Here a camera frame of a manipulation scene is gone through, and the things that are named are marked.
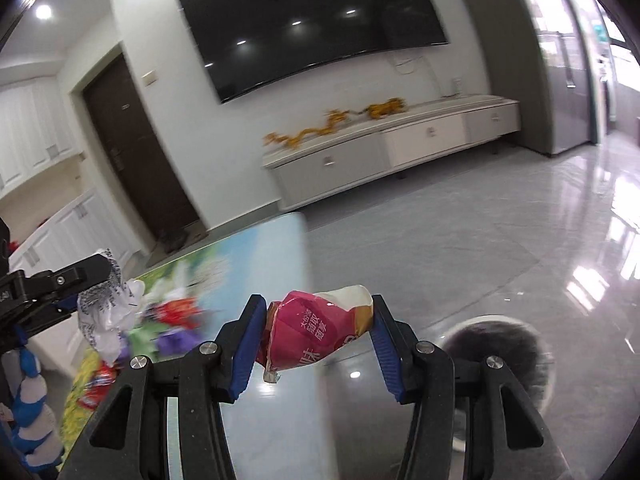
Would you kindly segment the blue white gloved left hand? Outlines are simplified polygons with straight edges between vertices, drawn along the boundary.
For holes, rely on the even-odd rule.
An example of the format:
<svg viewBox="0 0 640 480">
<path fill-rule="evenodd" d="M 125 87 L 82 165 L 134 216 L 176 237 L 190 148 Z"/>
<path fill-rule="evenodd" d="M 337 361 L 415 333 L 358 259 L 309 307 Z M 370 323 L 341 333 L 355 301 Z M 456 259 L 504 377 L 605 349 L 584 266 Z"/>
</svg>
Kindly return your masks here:
<svg viewBox="0 0 640 480">
<path fill-rule="evenodd" d="M 1 452 L 17 477 L 57 479 L 64 445 L 38 358 L 26 348 L 1 357 Z"/>
</svg>

